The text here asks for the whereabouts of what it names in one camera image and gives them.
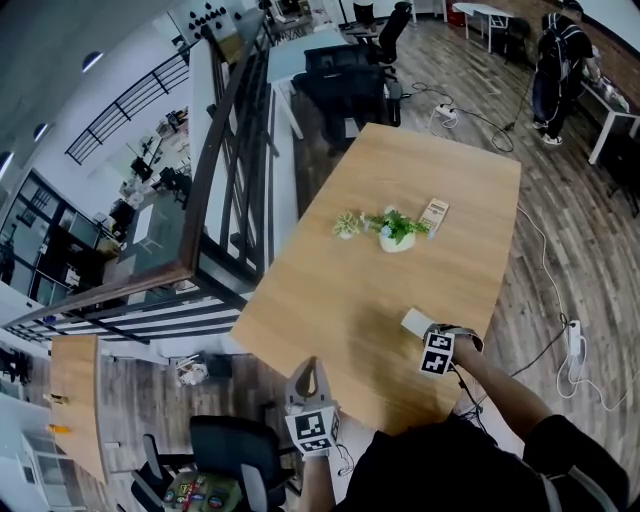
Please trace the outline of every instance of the metal railing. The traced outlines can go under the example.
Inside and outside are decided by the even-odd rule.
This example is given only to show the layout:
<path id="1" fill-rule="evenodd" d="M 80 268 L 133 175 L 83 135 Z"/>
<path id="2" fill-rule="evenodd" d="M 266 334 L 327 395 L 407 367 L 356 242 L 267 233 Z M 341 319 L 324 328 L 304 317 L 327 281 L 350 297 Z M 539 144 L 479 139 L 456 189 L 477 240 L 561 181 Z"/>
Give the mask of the metal railing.
<path id="1" fill-rule="evenodd" d="M 73 158 L 78 165 L 82 165 L 82 162 L 118 128 L 131 121 L 131 118 L 147 105 L 169 94 L 172 89 L 187 80 L 189 51 L 190 47 L 181 50 L 129 87 L 83 130 L 65 154 Z"/>
<path id="2" fill-rule="evenodd" d="M 215 107 L 186 204 L 177 258 L 25 315 L 4 328 L 35 343 L 52 336 L 97 333 L 107 341 L 156 339 L 231 330 L 272 260 L 271 172 L 277 154 L 269 132 L 272 92 L 266 82 L 272 38 L 264 19 L 225 80 L 213 36 Z M 216 169 L 222 153 L 224 169 Z M 226 171 L 220 238 L 205 231 L 216 172 Z"/>

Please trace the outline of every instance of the power strip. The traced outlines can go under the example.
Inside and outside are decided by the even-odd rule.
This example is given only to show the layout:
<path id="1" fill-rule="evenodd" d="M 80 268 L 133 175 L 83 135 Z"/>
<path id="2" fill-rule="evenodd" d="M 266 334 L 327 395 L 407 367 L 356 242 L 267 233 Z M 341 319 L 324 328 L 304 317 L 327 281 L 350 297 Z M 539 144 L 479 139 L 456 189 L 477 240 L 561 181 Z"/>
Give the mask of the power strip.
<path id="1" fill-rule="evenodd" d="M 571 320 L 569 322 L 569 355 L 577 357 L 582 351 L 582 328 L 579 320 Z"/>
<path id="2" fill-rule="evenodd" d="M 440 115 L 443 115 L 444 117 L 447 117 L 449 119 L 457 119 L 458 114 L 455 113 L 455 111 L 453 109 L 450 109 L 449 107 L 446 107 L 444 104 L 443 105 L 438 105 L 436 107 L 436 112 Z"/>

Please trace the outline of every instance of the desk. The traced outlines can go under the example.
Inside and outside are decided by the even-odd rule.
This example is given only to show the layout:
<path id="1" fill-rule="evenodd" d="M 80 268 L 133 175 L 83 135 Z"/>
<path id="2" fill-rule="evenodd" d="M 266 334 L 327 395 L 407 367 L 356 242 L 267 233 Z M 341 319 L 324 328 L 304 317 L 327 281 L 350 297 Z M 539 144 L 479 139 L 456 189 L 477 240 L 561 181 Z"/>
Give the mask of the desk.
<path id="1" fill-rule="evenodd" d="M 66 396 L 66 404 L 51 404 L 55 425 L 71 432 L 55 434 L 55 443 L 102 483 L 107 472 L 98 423 L 100 359 L 98 337 L 59 336 L 51 347 L 51 393 Z"/>
<path id="2" fill-rule="evenodd" d="M 303 138 L 302 130 L 291 111 L 282 87 L 284 84 L 290 82 L 294 76 L 306 72 L 306 60 L 304 56 L 306 50 L 340 46 L 343 44 L 347 44 L 347 42 L 338 32 L 326 29 L 274 46 L 269 51 L 267 82 L 273 86 L 276 97 L 282 105 L 282 109 L 289 119 L 293 131 L 299 139 Z"/>
<path id="3" fill-rule="evenodd" d="M 596 145 L 591 152 L 591 156 L 589 157 L 589 163 L 591 165 L 594 165 L 598 160 L 598 156 L 600 156 L 600 151 L 602 151 L 602 148 L 604 147 L 604 143 L 609 136 L 609 132 L 611 131 L 616 118 L 630 117 L 634 119 L 633 126 L 631 127 L 631 130 L 629 132 L 631 138 L 634 138 L 638 133 L 638 127 L 640 127 L 640 115 L 629 113 L 624 110 L 619 103 L 614 102 L 611 99 L 607 99 L 607 95 L 605 93 L 603 85 L 588 84 L 586 82 L 583 82 L 583 85 L 585 90 L 589 92 L 593 97 L 595 97 L 598 102 L 607 109 L 607 119 L 602 126 L 598 141 L 596 142 Z"/>
<path id="4" fill-rule="evenodd" d="M 488 51 L 491 53 L 491 33 L 492 29 L 499 28 L 506 30 L 509 25 L 509 18 L 513 18 L 512 14 L 501 11 L 500 9 L 496 9 L 495 7 L 491 7 L 490 5 L 485 4 L 470 4 L 470 3 L 456 3 L 453 4 L 453 10 L 464 13 L 464 24 L 466 30 L 466 37 L 469 39 L 469 16 L 476 17 L 487 16 L 489 19 L 489 48 Z M 480 22 L 482 38 L 484 39 L 484 20 Z"/>
<path id="5" fill-rule="evenodd" d="M 457 377 L 418 372 L 422 342 L 400 323 L 412 308 L 484 336 L 500 291 L 520 164 L 460 144 L 369 123 L 300 220 L 231 336 L 285 376 L 319 357 L 345 413 L 390 434 L 444 420 Z M 417 219 L 450 208 L 433 240 L 388 254 L 373 234 L 332 236 L 346 209 L 390 204 Z"/>

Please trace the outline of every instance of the wooden desk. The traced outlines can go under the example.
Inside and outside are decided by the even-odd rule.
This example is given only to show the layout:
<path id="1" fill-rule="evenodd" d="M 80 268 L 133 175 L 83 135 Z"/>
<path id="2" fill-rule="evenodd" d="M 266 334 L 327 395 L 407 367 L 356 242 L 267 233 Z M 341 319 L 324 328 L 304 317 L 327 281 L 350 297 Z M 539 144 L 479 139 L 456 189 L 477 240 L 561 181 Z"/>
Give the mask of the wooden desk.
<path id="1" fill-rule="evenodd" d="M 322 359 L 333 397 L 365 425 L 394 434 L 443 420 L 457 378 L 418 372 L 421 341 L 400 322 L 411 307 L 484 336 L 509 254 L 520 164 L 457 142 L 368 124 L 296 227 L 231 336 L 289 376 Z M 449 203 L 433 240 L 387 254 L 373 234 L 332 236 L 336 217 L 418 218 Z"/>
<path id="2" fill-rule="evenodd" d="M 51 348 L 51 393 L 66 396 L 68 404 L 51 404 L 53 423 L 68 427 L 55 434 L 56 444 L 102 483 L 107 476 L 98 425 L 98 337 L 59 336 Z"/>

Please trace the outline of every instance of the ceiling light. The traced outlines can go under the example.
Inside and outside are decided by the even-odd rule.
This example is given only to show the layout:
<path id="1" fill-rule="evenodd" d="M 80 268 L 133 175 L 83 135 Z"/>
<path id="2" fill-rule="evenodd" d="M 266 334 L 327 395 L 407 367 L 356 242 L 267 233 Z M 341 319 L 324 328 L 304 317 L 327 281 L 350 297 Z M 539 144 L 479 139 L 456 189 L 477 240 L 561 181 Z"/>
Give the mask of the ceiling light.
<path id="1" fill-rule="evenodd" d="M 42 135 L 44 134 L 48 126 L 49 125 L 47 123 L 41 123 L 38 126 L 36 126 L 36 129 L 33 132 L 33 140 L 38 142 L 40 140 L 40 137 L 42 137 Z"/>
<path id="2" fill-rule="evenodd" d="M 82 72 L 86 73 L 98 62 L 104 54 L 102 52 L 91 52 L 82 61 Z"/>
<path id="3" fill-rule="evenodd" d="M 5 151 L 0 155 L 0 177 L 2 177 L 4 171 L 9 167 L 11 160 L 13 160 L 13 152 L 9 153 L 8 151 Z"/>

